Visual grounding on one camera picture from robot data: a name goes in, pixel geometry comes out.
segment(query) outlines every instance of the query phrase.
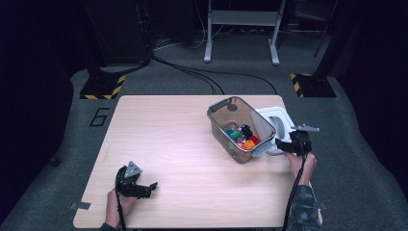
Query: table top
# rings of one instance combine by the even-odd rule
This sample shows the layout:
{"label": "table top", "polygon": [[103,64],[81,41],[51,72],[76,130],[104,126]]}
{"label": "table top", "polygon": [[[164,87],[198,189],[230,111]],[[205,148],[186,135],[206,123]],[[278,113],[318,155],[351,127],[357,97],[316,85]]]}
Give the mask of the table top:
{"label": "table top", "polygon": [[[238,95],[255,109],[284,107],[276,95]],[[208,108],[227,95],[122,96],[74,226],[97,228],[117,171],[133,161],[139,185],[158,182],[126,218],[132,228],[281,227],[293,185],[285,156],[237,164],[212,134]]]}

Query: plastic bin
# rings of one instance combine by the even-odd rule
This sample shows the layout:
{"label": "plastic bin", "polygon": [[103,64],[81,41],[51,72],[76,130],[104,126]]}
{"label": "plastic bin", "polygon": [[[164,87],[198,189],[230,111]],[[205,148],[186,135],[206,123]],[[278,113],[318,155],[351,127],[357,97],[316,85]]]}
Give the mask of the plastic bin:
{"label": "plastic bin", "polygon": [[[275,128],[237,96],[229,97],[210,106],[207,116],[211,120],[214,137],[239,164],[245,164],[253,157],[260,157],[272,148],[270,141],[275,136]],[[248,138],[240,131],[243,125],[249,126],[252,135],[258,138],[258,143],[251,148],[242,147],[241,141],[248,141]],[[231,131],[238,132],[240,137],[233,139],[229,135]]]}

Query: dark clothing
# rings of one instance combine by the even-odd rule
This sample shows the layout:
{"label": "dark clothing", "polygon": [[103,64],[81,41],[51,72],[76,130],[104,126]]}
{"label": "dark clothing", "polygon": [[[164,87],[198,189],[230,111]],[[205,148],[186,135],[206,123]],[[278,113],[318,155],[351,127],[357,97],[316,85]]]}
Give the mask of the dark clothing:
{"label": "dark clothing", "polygon": [[[99,231],[115,231],[112,226],[104,223]],[[319,208],[315,195],[309,186],[297,186],[293,196],[292,211],[289,217],[289,231],[319,231]]]}

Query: gray carpet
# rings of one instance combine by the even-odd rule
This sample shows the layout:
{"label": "gray carpet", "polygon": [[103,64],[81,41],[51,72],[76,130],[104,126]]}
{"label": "gray carpet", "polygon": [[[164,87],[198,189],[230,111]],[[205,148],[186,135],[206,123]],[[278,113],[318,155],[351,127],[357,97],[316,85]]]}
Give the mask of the gray carpet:
{"label": "gray carpet", "polygon": [[[313,151],[319,159],[312,183],[318,201],[329,207],[322,211],[323,230],[407,230],[407,201],[392,174],[379,164],[362,138],[353,108],[337,80],[329,78],[336,98],[298,98],[293,90],[290,73],[313,73],[328,41],[329,38],[314,58],[316,38],[286,34],[278,50],[279,66],[271,64],[268,37],[259,35],[215,42],[210,64],[203,63],[204,44],[196,49],[174,45],[154,54],[175,64],[263,77],[283,97],[294,123],[320,128],[319,133],[311,134]],[[274,94],[273,88],[259,79],[225,74],[208,76],[226,94]],[[62,163],[58,167],[44,167],[0,230],[75,230],[72,225],[75,211],[68,207],[81,200],[121,95],[212,94],[206,83],[154,61],[126,76],[117,99],[79,99],[87,79],[85,71],[71,78],[75,93],[64,140],[56,153]],[[100,112],[107,120],[104,126],[89,127],[98,108],[109,108]]]}

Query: yellow and black tape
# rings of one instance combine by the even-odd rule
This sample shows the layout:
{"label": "yellow and black tape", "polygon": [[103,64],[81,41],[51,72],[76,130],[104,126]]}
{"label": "yellow and black tape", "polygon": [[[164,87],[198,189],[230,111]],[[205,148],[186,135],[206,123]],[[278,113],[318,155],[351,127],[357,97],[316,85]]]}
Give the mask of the yellow and black tape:
{"label": "yellow and black tape", "polygon": [[293,83],[293,87],[294,87],[294,91],[297,94],[297,97],[303,97],[303,92],[302,89],[299,85],[299,82],[297,81],[297,77],[298,76],[313,76],[312,74],[308,74],[308,73],[303,73],[303,74],[299,74],[299,73],[292,73],[291,74],[291,79],[292,79],[292,83]]}
{"label": "yellow and black tape", "polygon": [[120,89],[122,88],[123,81],[125,81],[126,76],[121,76],[116,83],[115,88],[113,89],[112,92],[109,92],[107,94],[82,94],[80,96],[81,99],[115,99],[117,95],[120,92]]}

